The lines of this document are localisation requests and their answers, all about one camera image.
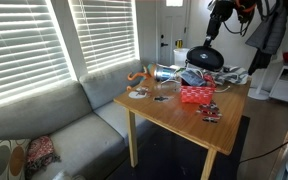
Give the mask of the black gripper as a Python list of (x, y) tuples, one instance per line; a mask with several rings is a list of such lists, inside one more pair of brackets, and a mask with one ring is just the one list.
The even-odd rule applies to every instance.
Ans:
[(219, 34), (221, 23), (221, 16), (219, 14), (212, 13), (210, 15), (210, 20), (206, 32), (207, 36), (205, 38), (203, 46), (211, 47), (212, 40), (214, 40)]

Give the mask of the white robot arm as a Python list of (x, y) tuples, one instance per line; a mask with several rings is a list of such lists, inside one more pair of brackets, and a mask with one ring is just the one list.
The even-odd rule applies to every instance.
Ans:
[(240, 30), (237, 34), (244, 36), (254, 17), (256, 5), (256, 0), (212, 0), (208, 5), (211, 14), (204, 46), (211, 46), (211, 41), (219, 34), (221, 24), (231, 17), (233, 11), (236, 11), (240, 22)]

